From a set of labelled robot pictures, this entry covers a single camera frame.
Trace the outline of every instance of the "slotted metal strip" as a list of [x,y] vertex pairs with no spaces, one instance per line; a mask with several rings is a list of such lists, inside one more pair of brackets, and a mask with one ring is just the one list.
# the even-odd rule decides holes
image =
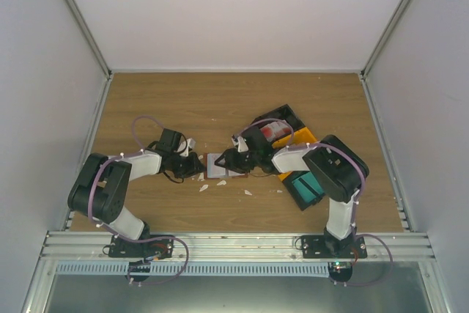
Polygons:
[[[153,262],[150,272],[142,275],[171,276],[182,267],[181,262]],[[60,261],[56,273],[62,275],[125,275],[128,262],[120,261]],[[194,262],[189,263],[185,276],[329,276],[327,263],[274,262]]]

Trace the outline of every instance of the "wooden tabletop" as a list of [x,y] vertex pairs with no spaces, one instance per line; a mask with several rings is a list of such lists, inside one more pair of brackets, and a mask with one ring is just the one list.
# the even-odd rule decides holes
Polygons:
[[[355,74],[139,73],[116,74],[93,150],[116,155],[138,149],[132,120],[150,114],[167,128],[196,140],[195,151],[223,152],[230,136],[253,118],[288,103],[313,134],[337,135],[369,166],[357,213],[359,232],[402,231],[391,184],[366,98]],[[139,138],[159,139],[150,120],[137,124]],[[126,207],[153,232],[321,232],[328,199],[300,211],[276,176],[183,184],[162,174],[129,184]],[[203,185],[208,189],[199,192]],[[71,230],[96,229],[77,214]]]

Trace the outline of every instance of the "wooden table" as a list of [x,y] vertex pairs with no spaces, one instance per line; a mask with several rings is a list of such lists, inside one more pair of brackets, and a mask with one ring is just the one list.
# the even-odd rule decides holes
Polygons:
[[[402,231],[366,98],[354,74],[117,74],[93,150],[135,152],[130,124],[138,115],[151,114],[167,128],[195,138],[199,154],[223,152],[232,146],[233,133],[285,103],[318,139],[336,134],[368,164],[358,230]],[[138,122],[137,132],[144,143],[160,136],[150,120]],[[321,232],[327,222],[327,198],[301,212],[275,176],[228,179],[220,186],[218,181],[195,177],[176,185],[161,174],[143,177],[129,184],[125,205],[152,231],[162,232]],[[209,188],[199,192],[204,184]],[[96,228],[77,214],[71,230]]]

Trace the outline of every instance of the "gray floor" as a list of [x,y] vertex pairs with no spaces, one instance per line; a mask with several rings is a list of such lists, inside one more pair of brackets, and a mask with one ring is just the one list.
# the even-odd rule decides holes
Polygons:
[[[387,268],[359,263],[352,280],[375,279]],[[48,309],[49,313],[430,311],[417,264],[399,264],[389,281],[366,288],[334,287],[320,278],[220,276],[186,276],[138,288],[129,287],[123,276],[58,276]]]

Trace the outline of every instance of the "white panel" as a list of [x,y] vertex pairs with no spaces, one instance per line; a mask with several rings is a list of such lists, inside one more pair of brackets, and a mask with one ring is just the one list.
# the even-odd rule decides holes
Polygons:
[[469,306],[469,0],[414,0],[369,79],[417,230]]
[[62,0],[0,0],[0,312],[64,219],[104,77]]
[[76,0],[114,70],[361,70],[399,0]]

